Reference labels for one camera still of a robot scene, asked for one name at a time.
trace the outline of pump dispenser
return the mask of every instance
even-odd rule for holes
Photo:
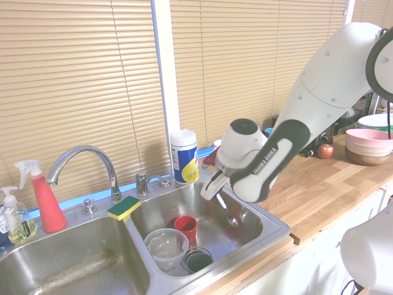
[[[41,164],[40,160],[24,160],[15,163],[15,167],[20,170],[19,188],[23,189],[27,174],[30,173],[44,231],[56,232],[67,224],[67,220],[50,186],[45,182],[45,176],[39,168]]]
[[[24,203],[17,201],[10,191],[18,189],[16,186],[2,187],[5,193],[4,198],[4,214],[7,218],[7,226],[9,229],[9,239],[14,244],[23,243],[37,232],[37,226],[31,219]]]

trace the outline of apple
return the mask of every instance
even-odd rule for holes
[[[318,155],[322,159],[329,159],[334,154],[334,147],[330,144],[324,143],[318,148]]]

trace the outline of double sink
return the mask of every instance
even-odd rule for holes
[[[209,172],[200,180],[170,187],[149,186],[142,205],[124,223],[107,216],[111,198],[93,202],[93,215],[82,214],[83,205],[64,211],[68,225],[54,234],[40,230],[23,245],[0,253],[0,293],[6,295],[166,295],[196,294],[289,234],[289,227],[256,204],[235,197],[229,187],[221,196],[239,227],[228,223],[216,198],[200,196]],[[134,190],[122,193],[136,196]],[[208,250],[214,262],[197,273],[178,265],[164,273],[144,238],[170,227],[180,215],[198,220],[196,240],[190,247]]]

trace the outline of window blinds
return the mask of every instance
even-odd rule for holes
[[[393,0],[356,0],[353,22],[373,23],[382,28],[393,26]]]
[[[0,4],[0,184],[18,186],[19,160],[82,144],[102,149],[120,185],[170,171],[149,0],[17,0]],[[109,188],[83,152],[53,188],[58,201]],[[36,200],[28,181],[17,199]]]
[[[343,22],[345,0],[171,0],[181,127],[212,146],[232,120],[270,122]]]

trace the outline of wipes container lid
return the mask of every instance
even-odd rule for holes
[[[196,143],[197,136],[192,130],[179,130],[171,133],[172,146],[191,146]]]

